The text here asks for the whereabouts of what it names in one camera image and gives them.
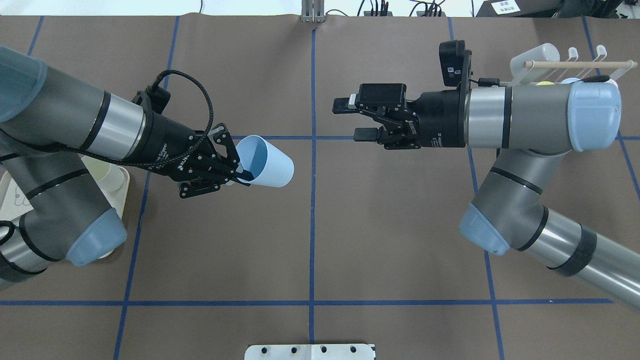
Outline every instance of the black cable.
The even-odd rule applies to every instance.
[[[360,3],[360,7],[358,8],[358,13],[356,14],[356,16],[360,16],[360,10],[362,10],[362,5],[364,5],[365,0],[362,0],[362,2]]]
[[[362,0],[362,2],[360,3],[360,7],[358,8],[358,13],[356,14],[356,16],[360,16],[360,10],[362,10],[362,6],[364,5],[364,2],[366,0]],[[369,0],[369,2],[371,3],[371,14],[373,15],[373,0]]]
[[[342,12],[341,10],[338,10],[338,9],[331,9],[331,10],[327,11],[324,14],[327,15],[330,12],[339,12],[339,13],[343,14],[344,16],[349,16],[349,15],[345,14],[344,12]]]
[[[436,4],[435,1],[432,1],[430,3],[427,3],[426,1],[418,1],[417,4],[413,7],[413,9],[411,9],[409,16],[413,15],[415,8],[417,8],[418,5],[420,4],[424,4],[424,14],[422,14],[421,16],[430,16],[428,14],[431,14],[431,12],[437,12],[438,9],[440,9],[439,11],[440,13],[442,13],[442,8],[440,7],[440,4]]]
[[[413,12],[415,11],[415,8],[417,8],[418,5],[420,5],[420,4],[424,4],[424,12],[427,12],[427,7],[429,6],[429,4],[425,3],[424,1],[418,1],[418,3],[413,6],[413,9],[411,9],[411,12],[409,13],[410,17],[411,17],[411,15],[413,15]]]
[[[132,167],[141,167],[141,168],[163,166],[163,165],[172,163],[174,161],[181,160],[182,158],[186,158],[187,156],[193,154],[193,152],[196,151],[198,146],[200,146],[200,144],[207,138],[207,135],[209,134],[209,130],[211,130],[211,127],[213,126],[213,105],[211,104],[211,98],[209,97],[207,90],[204,88],[204,86],[202,86],[202,84],[198,80],[178,70],[165,70],[165,71],[162,71],[160,74],[158,74],[158,76],[156,77],[156,81],[151,86],[152,90],[155,90],[158,87],[158,85],[160,85],[160,82],[169,74],[182,76],[183,78],[186,78],[190,80],[192,83],[194,83],[200,89],[200,91],[202,92],[202,95],[204,95],[204,99],[207,101],[207,106],[209,107],[209,122],[207,123],[207,127],[204,129],[202,136],[187,151],[183,152],[178,156],[174,156],[172,158],[168,158],[165,160],[155,161],[153,163],[129,163],[126,161],[110,159],[102,155],[94,154],[92,152],[88,152],[80,149],[75,149],[73,147],[64,147],[59,150],[76,152],[78,154],[91,156],[92,158],[102,160],[108,163],[112,163],[115,165],[125,165],[125,166],[132,166]]]
[[[442,6],[441,6],[441,5],[442,5],[442,4],[444,4],[444,2],[445,2],[445,1],[446,1],[446,0],[442,0],[442,1],[440,1],[440,2],[438,3],[438,8],[440,9],[440,10],[438,11],[438,16],[439,16],[439,17],[441,17],[441,16],[442,16]]]

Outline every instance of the wooden dowel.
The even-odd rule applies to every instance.
[[[525,61],[524,67],[534,67],[533,61]],[[536,61],[536,69],[629,69],[627,61]]]

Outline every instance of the silver metal band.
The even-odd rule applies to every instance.
[[[469,146],[501,148],[503,124],[504,87],[473,89],[465,127]]]
[[[580,224],[549,209],[549,218],[540,237],[525,250],[544,265],[554,268],[564,264],[580,243]]]
[[[0,228],[0,238],[7,232],[6,227]],[[0,246],[0,253],[8,262],[28,272],[39,272],[52,264],[35,254],[24,242],[17,229],[13,232],[13,236]]]
[[[135,149],[144,126],[145,116],[140,106],[111,94],[107,115],[87,150],[122,160]]]

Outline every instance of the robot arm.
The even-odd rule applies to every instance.
[[[492,254],[523,251],[640,309],[640,255],[538,202],[568,151],[613,142],[620,125],[618,88],[597,76],[514,87],[480,79],[482,87],[470,89],[470,59],[464,42],[442,43],[444,83],[455,90],[407,101],[404,84],[362,84],[357,94],[334,100],[333,112],[381,123],[356,129],[353,138],[385,149],[501,149],[461,221],[462,235]]]
[[[253,179],[240,167],[227,127],[212,126],[206,91],[186,74],[162,72],[132,102],[3,46],[0,74],[0,161],[33,206],[0,222],[0,289],[63,258],[83,266],[126,239],[76,153],[170,176],[180,183],[181,198]],[[188,78],[205,95],[204,131],[162,116],[170,94],[158,84],[168,74]],[[226,156],[214,144],[224,146]]]

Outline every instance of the blue tape line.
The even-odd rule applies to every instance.
[[[175,50],[175,40],[178,37],[178,25],[180,23],[180,17],[175,17],[175,24],[173,25],[173,36],[171,39],[171,47],[169,50],[169,59],[167,60],[167,69],[171,68],[173,61],[173,51]],[[169,79],[164,79],[163,88],[166,90],[169,86]],[[120,326],[118,327],[118,336],[116,338],[116,345],[113,351],[113,360],[118,360],[120,357],[120,345],[122,344],[122,335],[124,333],[125,322],[127,321],[127,310],[129,307],[129,296],[131,294],[131,284],[133,282],[133,273],[136,268],[136,257],[138,256],[138,244],[140,243],[140,234],[142,233],[142,217],[145,214],[145,208],[147,207],[147,196],[149,193],[149,179],[151,178],[151,172],[147,172],[147,179],[145,180],[145,189],[142,193],[142,203],[140,204],[140,215],[138,217],[138,227],[136,228],[136,239],[133,243],[133,251],[131,252],[131,263],[129,264],[129,276],[127,278],[127,287],[124,293],[124,302],[122,304],[122,312],[120,313]]]
[[[0,300],[0,306],[122,306],[124,301],[95,300]],[[463,306],[463,305],[562,305],[614,304],[610,299],[470,299],[470,300],[315,300],[316,306]],[[245,307],[309,306],[308,300],[130,300],[127,307]]]
[[[171,39],[171,49],[169,49],[169,60],[166,62],[166,68],[171,69],[171,65],[173,63],[173,50],[175,50],[175,39],[178,37],[178,25],[180,24],[180,16],[175,17],[175,24],[173,25],[173,37]],[[169,76],[167,75],[164,78],[163,88],[166,90],[167,86],[169,86]]]
[[[0,300],[0,306],[122,306],[122,301]]]
[[[587,36],[587,43],[589,43],[591,59],[595,59],[596,53],[593,52],[593,44],[591,43],[591,35],[589,34],[589,26],[587,25],[587,18],[585,16],[582,16],[582,26],[584,27],[584,34]],[[596,74],[600,75],[600,69],[596,69]]]
[[[131,262],[129,263],[129,275],[127,276],[127,287],[124,292],[124,300],[122,302],[122,312],[120,313],[120,325],[118,326],[118,336],[116,337],[116,346],[113,351],[113,359],[117,360],[120,356],[120,345],[122,344],[122,334],[124,333],[124,325],[127,320],[127,308],[129,307],[129,295],[131,294],[131,283],[133,282],[133,272],[136,268],[136,257],[138,255],[138,244],[140,243],[140,234],[142,232],[142,216],[145,214],[147,207],[147,195],[149,193],[149,179],[151,172],[147,172],[145,180],[145,190],[142,193],[142,203],[140,205],[140,215],[138,215],[138,227],[136,228],[136,239],[133,243],[133,251],[131,252]]]
[[[467,154],[469,155],[469,165],[471,166],[471,182],[474,185],[474,193],[477,193],[478,179],[476,177],[476,163],[474,163],[474,153],[470,147],[467,147]]]
[[[500,317],[498,316],[498,305],[495,301],[495,288],[493,287],[493,273],[491,271],[491,259],[489,253],[484,252],[484,267],[486,268],[486,278],[489,282],[489,296],[491,296],[491,310],[493,312],[493,326],[495,327],[495,338],[498,341],[498,356],[504,360],[504,346],[502,345],[502,331],[500,330]]]
[[[315,342],[316,297],[316,29],[311,31],[311,209],[309,243],[309,343]]]
[[[447,17],[447,20],[449,21],[449,39],[450,40],[455,40],[454,36],[453,36],[453,21],[450,17]]]
[[[629,169],[629,174],[631,175],[631,181],[633,182],[634,188],[636,189],[636,195],[638,196],[638,200],[640,200],[640,186],[638,185],[636,172],[634,171],[634,167],[631,164],[631,159],[629,158],[629,153],[627,152],[627,146],[625,145],[625,141],[623,139],[624,136],[622,136],[620,130],[618,130],[618,141],[620,142],[622,153],[625,155],[625,161],[627,162],[627,168]]]
[[[242,140],[249,135],[234,135],[231,136],[234,140]],[[313,140],[313,136],[305,135],[266,135],[262,136],[265,140]],[[353,140],[353,136],[316,136],[316,140]]]
[[[449,38],[451,40],[455,40],[454,32],[453,32],[453,21],[450,17],[447,18],[449,21]],[[467,147],[467,154],[469,156],[469,166],[471,169],[471,180],[474,185],[474,193],[478,192],[478,182],[476,177],[476,164],[474,163],[474,155],[471,151],[470,147]],[[500,360],[504,360],[504,347],[502,346],[502,333],[500,331],[500,318],[498,316],[498,306],[495,303],[495,290],[493,288],[493,275],[491,271],[491,261],[489,260],[489,253],[487,251],[484,252],[484,267],[486,269],[486,278],[489,283],[489,294],[491,296],[491,309],[493,312],[493,326],[495,327],[495,338],[498,344],[498,355]]]
[[[490,305],[491,300],[317,300],[316,306]]]
[[[562,304],[614,304],[609,299],[502,299],[497,305],[562,305]]]
[[[239,300],[239,301],[180,301],[180,300],[143,300],[130,301],[129,306],[227,306],[227,307],[243,307],[243,306],[308,306],[309,301],[306,300]]]
[[[593,45],[591,44],[591,35],[589,34],[589,26],[587,25],[587,19],[582,17],[582,25],[584,26],[584,34],[587,37],[587,42],[589,43],[589,50],[591,51],[591,57],[593,59],[596,58],[595,53],[593,52]],[[596,69],[598,75],[600,75],[600,69]],[[636,189],[636,195],[640,200],[640,186],[638,186],[638,180],[636,177],[636,172],[634,171],[633,165],[631,165],[631,159],[629,158],[629,153],[627,152],[627,146],[625,145],[625,140],[640,140],[640,136],[622,136],[620,130],[618,130],[618,135],[616,139],[620,142],[620,147],[622,148],[622,153],[625,155],[625,161],[627,162],[627,168],[629,169],[629,174],[631,175],[631,181],[633,181],[634,188]]]
[[[38,35],[40,34],[40,29],[42,29],[42,23],[44,22],[44,16],[40,17],[40,21],[38,21],[38,26],[36,27],[36,32],[33,34],[33,39],[31,40],[31,45],[29,46],[29,51],[27,55],[31,56],[33,53],[33,48],[36,47],[36,40],[38,40]]]

